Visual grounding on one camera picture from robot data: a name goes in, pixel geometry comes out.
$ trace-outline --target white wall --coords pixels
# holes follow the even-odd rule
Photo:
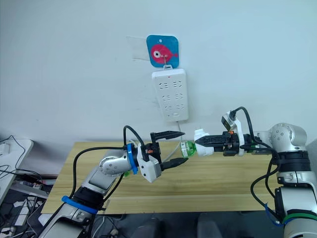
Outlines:
[[[155,68],[132,60],[126,36],[178,38],[188,139],[200,125],[221,133],[221,116],[238,106],[255,130],[284,121],[317,137],[317,1],[0,3],[0,135],[36,142],[28,168],[56,173],[75,141],[122,140],[125,124],[144,138],[177,129],[160,117]]]

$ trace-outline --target pink fish sticker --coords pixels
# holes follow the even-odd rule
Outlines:
[[[165,45],[156,44],[151,48],[151,57],[157,63],[164,63],[164,57],[166,62],[169,62],[173,56],[178,57],[178,54],[173,54]]]

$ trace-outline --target floor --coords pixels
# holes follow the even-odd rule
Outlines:
[[[1,227],[13,224],[20,208],[12,207],[15,201],[22,201],[25,195],[10,190],[4,203],[0,207]],[[118,238],[130,238],[134,231],[144,222],[151,218],[162,221],[164,238],[196,238],[197,219],[200,213],[155,213],[155,214],[128,214],[119,218],[106,218],[102,227],[98,230],[95,238],[107,237],[113,225],[119,229]],[[215,221],[221,231],[223,238],[281,238],[283,237],[282,228],[274,226],[266,217],[264,211],[256,212],[208,212],[211,220]],[[103,217],[97,216],[93,232],[102,222]],[[17,233],[23,232],[27,227],[19,227]]]

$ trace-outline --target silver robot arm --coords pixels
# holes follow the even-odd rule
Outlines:
[[[176,167],[187,161],[184,158],[161,162],[158,139],[171,139],[184,135],[178,131],[151,133],[152,143],[141,143],[134,147],[128,144],[121,149],[108,150],[76,192],[70,197],[64,196],[64,202],[45,224],[39,238],[85,238],[91,235],[86,226],[92,223],[99,210],[105,210],[103,204],[111,196],[123,178],[123,174],[140,169],[142,176],[154,182],[162,171]],[[120,177],[111,192],[108,192],[114,181]]]
[[[244,153],[255,155],[272,153],[265,150],[267,147],[263,143],[275,150],[278,155],[272,155],[272,161],[278,165],[276,176],[281,185],[275,189],[274,196],[276,224],[284,227],[284,238],[317,238],[317,179],[306,150],[306,132],[299,126],[279,123],[268,131],[254,133],[256,141],[262,142],[259,144],[254,141],[251,132],[242,133],[235,112],[227,112],[222,117],[228,131],[222,135],[201,136],[195,144],[212,147],[212,152],[223,151],[224,156],[243,155],[241,149]]]

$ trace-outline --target blue ring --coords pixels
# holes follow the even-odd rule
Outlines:
[[[93,208],[91,208],[91,207],[86,207],[86,206],[84,206],[84,205],[82,205],[82,204],[79,204],[79,203],[77,203],[77,202],[74,202],[73,200],[71,200],[71,199],[70,199],[69,197],[67,197],[67,196],[62,197],[61,200],[62,200],[63,202],[65,202],[65,203],[67,203],[67,204],[69,204],[69,205],[71,205],[71,206],[73,206],[73,207],[77,207],[77,208],[79,208],[80,210],[83,210],[83,211],[85,211],[85,212],[88,212],[88,213],[91,213],[91,214],[97,214],[97,213],[98,213],[98,210],[93,209]]]
[[[131,169],[133,171],[133,174],[136,175],[138,173],[138,167],[135,166],[134,160],[133,160],[133,154],[132,154],[132,143],[127,145],[128,150],[128,158],[131,165]]]

